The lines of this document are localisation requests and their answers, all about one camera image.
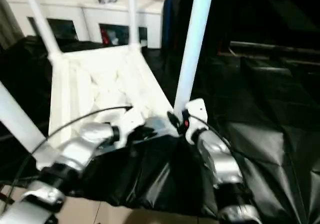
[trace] black cable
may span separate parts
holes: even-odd
[[[7,202],[7,199],[8,199],[8,197],[7,197],[5,194],[0,193],[0,200],[1,200],[1,201]],[[9,205],[12,205],[14,202],[15,202],[15,201],[10,198],[8,204],[9,204]]]
[[[54,132],[52,132],[49,136],[47,136],[42,142],[40,142],[40,143],[36,146],[36,148],[35,148],[31,153],[28,154],[28,156],[25,158],[25,160],[24,160],[23,163],[21,164],[21,166],[20,166],[20,168],[19,168],[19,170],[18,170],[18,172],[17,172],[17,174],[16,174],[16,176],[15,176],[15,178],[14,178],[14,181],[12,182],[11,188],[10,188],[8,194],[7,194],[7,199],[6,199],[6,202],[5,202],[5,205],[4,205],[2,214],[5,213],[5,211],[6,211],[7,207],[8,207],[8,204],[9,204],[9,202],[10,202],[10,200],[11,200],[11,195],[12,195],[12,193],[13,193],[13,191],[14,191],[14,189],[15,189],[15,187],[16,187],[19,179],[20,179],[20,176],[21,176],[21,174],[23,173],[26,165],[27,165],[28,162],[30,161],[32,155],[33,155],[43,144],[45,144],[49,138],[51,138],[52,136],[54,136],[55,134],[57,134],[58,132],[60,132],[63,128],[66,128],[67,126],[69,126],[69,125],[71,125],[71,124],[73,124],[73,123],[75,123],[75,122],[77,122],[77,121],[79,121],[79,120],[81,120],[81,119],[83,119],[83,118],[89,117],[89,116],[91,116],[91,115],[93,115],[93,114],[96,114],[96,113],[100,113],[100,112],[104,112],[104,111],[108,111],[108,110],[114,110],[114,109],[123,109],[123,108],[126,109],[126,110],[129,110],[129,109],[132,108],[132,106],[119,106],[119,107],[113,107],[113,108],[105,108],[105,109],[100,109],[100,110],[96,110],[96,111],[94,111],[94,112],[88,113],[88,114],[86,114],[86,115],[83,115],[83,116],[81,116],[81,117],[78,117],[78,118],[76,118],[76,119],[73,119],[73,120],[71,120],[70,122],[68,122],[68,123],[64,124],[63,126],[59,127],[59,128],[56,129]]]

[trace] white cabinet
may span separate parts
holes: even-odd
[[[27,0],[7,0],[25,36],[35,35]],[[71,20],[80,41],[102,42],[100,25],[129,25],[128,0],[99,4],[98,0],[37,0],[48,19]],[[165,0],[136,0],[137,22],[146,28],[147,46],[161,48]]]

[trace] white frame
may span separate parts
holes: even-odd
[[[28,0],[7,0],[25,36],[35,35],[28,17],[34,17]],[[148,48],[161,48],[163,5],[165,0],[139,0],[137,22],[147,29]],[[101,5],[97,0],[41,0],[40,8],[46,18],[73,22],[80,41],[102,43],[99,24],[129,26],[128,0],[115,5]]]
[[[44,40],[46,48],[49,52],[49,59],[53,65],[53,76],[58,75],[59,79],[52,79],[52,94],[51,98],[54,96],[59,96],[59,102],[55,105],[58,105],[58,109],[63,109],[64,105],[70,105],[70,76],[69,73],[61,72],[65,70],[66,59],[61,53],[58,44],[54,38],[52,30],[48,24],[48,21],[44,18],[42,11],[40,10],[39,5],[36,0],[28,0],[31,9],[34,12],[34,17],[36,24],[39,28],[41,36]],[[209,14],[211,0],[194,0],[190,26],[187,35],[186,48],[184,51],[182,67],[180,72],[179,85],[177,89],[177,96],[175,100],[175,113],[180,116],[182,109],[184,109],[186,102],[190,99],[190,94],[193,86],[193,81],[195,77],[195,72],[197,68],[198,58],[200,54],[201,44],[203,40],[203,35],[205,32],[205,25],[207,22],[207,17]],[[136,4],[135,0],[129,0],[129,35],[130,42],[128,49],[125,46],[122,46],[121,49],[125,49],[126,52],[129,51],[129,56],[127,60],[132,60],[135,63],[138,63],[136,67],[133,68],[133,71],[136,71],[140,74],[144,74],[143,79],[145,83],[148,83],[152,86],[154,90],[153,93],[150,93],[149,100],[151,99],[153,104],[159,110],[159,112],[165,112],[170,110],[170,104],[168,100],[162,98],[163,92],[157,85],[155,77],[152,75],[152,72],[145,63],[143,56],[140,53],[140,44],[138,43],[138,26],[136,21]],[[103,52],[102,50],[94,50],[95,53],[99,54]],[[86,55],[89,51],[80,52],[80,55]],[[63,119],[68,119],[70,114],[68,112],[61,112]],[[0,83],[0,120],[4,125],[10,130],[10,132],[26,147],[30,152],[38,144],[39,140],[43,139],[43,135],[30,120],[30,118],[25,114],[25,112],[19,107],[13,97],[9,94],[6,88]],[[50,160],[53,160],[55,153],[48,149],[41,150],[34,157],[37,160],[38,167],[42,165],[48,165]]]

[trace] red object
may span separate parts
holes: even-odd
[[[106,31],[103,28],[100,28],[100,32],[101,32],[102,42],[104,44],[109,44],[109,38]]]

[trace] black joint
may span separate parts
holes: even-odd
[[[243,183],[220,184],[214,189],[218,210],[229,206],[252,205],[253,195]]]
[[[195,144],[197,144],[200,134],[203,133],[204,131],[207,131],[207,129],[206,129],[206,128],[197,129],[197,130],[192,134],[191,140],[192,140]]]
[[[117,126],[112,126],[112,130],[113,130],[113,138],[111,142],[113,143],[120,140],[120,130]]]
[[[41,170],[38,180],[68,195],[79,182],[79,173],[65,164],[54,163],[51,167]]]
[[[171,113],[169,111],[166,114],[167,114],[171,124],[178,130],[178,128],[180,126],[179,118],[177,118],[173,113]]]
[[[178,128],[179,134],[185,134],[189,128],[189,112],[188,110],[182,111],[183,122]]]

